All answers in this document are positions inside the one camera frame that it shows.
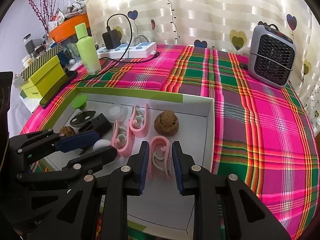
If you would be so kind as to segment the striped grey box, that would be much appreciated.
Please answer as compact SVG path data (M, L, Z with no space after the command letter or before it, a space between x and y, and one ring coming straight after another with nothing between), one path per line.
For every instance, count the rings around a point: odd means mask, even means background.
M62 45L59 43L43 55L39 56L29 67L23 70L20 76L24 81L27 81L39 68L41 68L51 58L56 56L59 52L63 51Z

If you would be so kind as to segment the black smartphone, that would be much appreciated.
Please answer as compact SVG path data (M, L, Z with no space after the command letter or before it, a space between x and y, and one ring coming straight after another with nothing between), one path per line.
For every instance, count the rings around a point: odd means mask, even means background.
M69 70L59 81L53 85L53 87L46 93L46 95L40 100L40 106L46 109L53 99L78 75L77 70Z

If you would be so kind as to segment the yellow-green shoe box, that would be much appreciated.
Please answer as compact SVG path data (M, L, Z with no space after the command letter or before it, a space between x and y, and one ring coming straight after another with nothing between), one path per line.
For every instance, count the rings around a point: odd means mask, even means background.
M30 76L21 89L28 98L41 99L64 75L59 57L55 55Z

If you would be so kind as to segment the red dried flower branches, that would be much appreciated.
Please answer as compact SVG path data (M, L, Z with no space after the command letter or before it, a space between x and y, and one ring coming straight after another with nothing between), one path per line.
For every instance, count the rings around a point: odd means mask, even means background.
M33 11L35 12L36 17L41 22L45 33L48 35L49 22L56 16L56 3L57 0L39 0L39 3L36 4L35 0L27 0Z

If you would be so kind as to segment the green and white shallow box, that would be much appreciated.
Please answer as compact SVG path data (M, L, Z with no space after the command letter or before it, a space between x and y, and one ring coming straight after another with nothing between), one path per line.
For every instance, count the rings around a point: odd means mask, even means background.
M48 118L45 128L58 132L77 113L73 99L85 94L88 105L98 114L106 114L114 105L123 106L128 113L133 107L149 111L154 122L163 111L172 111L178 118L179 129L170 136L178 141L184 153L193 157L195 164L210 169L213 159L214 99L195 95L166 93L151 90L116 88L77 88L64 96ZM144 138L150 145L152 177L147 178L139 197L127 200L129 226L153 236L167 239L192 239L194 219L193 197L181 196L176 185L172 160L165 160L164 150L171 145L154 142L157 132L153 127Z

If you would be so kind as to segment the small grey fan heater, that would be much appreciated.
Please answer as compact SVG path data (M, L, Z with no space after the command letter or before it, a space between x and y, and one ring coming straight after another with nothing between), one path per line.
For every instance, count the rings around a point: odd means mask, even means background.
M259 24L253 30L249 50L249 74L276 89L286 86L296 59L293 39L274 24Z

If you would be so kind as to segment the large walnut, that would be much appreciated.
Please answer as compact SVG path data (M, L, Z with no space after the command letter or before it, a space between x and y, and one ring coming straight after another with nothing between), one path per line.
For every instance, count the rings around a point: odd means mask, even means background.
M155 131L163 136L173 136L178 132L178 117L171 110L165 110L154 120Z

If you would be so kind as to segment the white round cap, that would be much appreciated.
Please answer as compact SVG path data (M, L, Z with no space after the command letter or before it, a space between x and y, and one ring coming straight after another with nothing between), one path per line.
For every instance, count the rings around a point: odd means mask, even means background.
M122 123L127 118L127 112L126 106L114 104L107 110L106 118L111 123L115 123L116 121Z

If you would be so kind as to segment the black rectangular device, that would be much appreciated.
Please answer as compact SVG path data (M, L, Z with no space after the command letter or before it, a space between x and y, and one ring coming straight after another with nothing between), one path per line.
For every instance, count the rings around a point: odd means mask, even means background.
M96 131L100 137L109 132L113 128L112 124L108 121L103 113L99 114L96 118L88 121L84 126L78 129L79 133Z

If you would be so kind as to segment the pink plastic clip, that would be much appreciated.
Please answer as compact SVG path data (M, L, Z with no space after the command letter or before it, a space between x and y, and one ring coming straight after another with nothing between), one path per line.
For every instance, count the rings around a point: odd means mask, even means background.
M129 128L135 137L144 138L148 135L150 128L150 107L148 103L143 108L136 105L132 106Z
M135 136L129 126L123 126L118 120L114 123L111 146L113 146L119 157L128 158L132 154Z
M165 176L171 178L171 144L162 136L153 137L149 143L148 178L153 179L154 170L163 172Z

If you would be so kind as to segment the black round disc with dots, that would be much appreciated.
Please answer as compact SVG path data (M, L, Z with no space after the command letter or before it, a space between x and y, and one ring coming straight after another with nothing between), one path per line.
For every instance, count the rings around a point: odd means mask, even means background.
M84 126L87 122L94 118L96 111L84 111L79 112L74 117L71 118L69 124L72 127Z

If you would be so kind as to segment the green lotion bottle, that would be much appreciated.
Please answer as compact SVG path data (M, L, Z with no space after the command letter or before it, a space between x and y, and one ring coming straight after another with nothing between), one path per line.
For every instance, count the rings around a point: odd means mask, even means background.
M76 25L75 32L78 38L76 46L87 73L89 75L97 74L101 71L101 64L93 37L88 35L85 23Z

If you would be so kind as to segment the green mushroom-shaped knob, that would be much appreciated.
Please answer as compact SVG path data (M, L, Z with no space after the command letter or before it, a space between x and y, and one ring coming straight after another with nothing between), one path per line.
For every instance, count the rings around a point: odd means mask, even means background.
M72 101L72 108L83 110L87 106L87 95L81 94Z

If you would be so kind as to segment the plaid tablecloth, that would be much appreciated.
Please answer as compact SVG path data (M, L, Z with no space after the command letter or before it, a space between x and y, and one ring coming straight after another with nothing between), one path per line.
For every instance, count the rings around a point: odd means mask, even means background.
M237 174L292 239L305 239L319 222L319 152L310 121L291 85L275 89L253 79L246 57L192 46L158 46L148 62L101 62L101 77L84 67L47 109L38 108L23 133L48 128L63 100L80 87L131 88L204 96L215 100L212 171Z

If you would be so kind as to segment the heart pattern curtain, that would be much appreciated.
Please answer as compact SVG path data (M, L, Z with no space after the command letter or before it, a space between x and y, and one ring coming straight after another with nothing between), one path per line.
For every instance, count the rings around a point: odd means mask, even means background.
M314 129L319 128L319 20L305 0L88 0L94 38L107 27L126 43L143 35L159 44L192 45L248 55L258 23L292 38L296 60L290 81Z

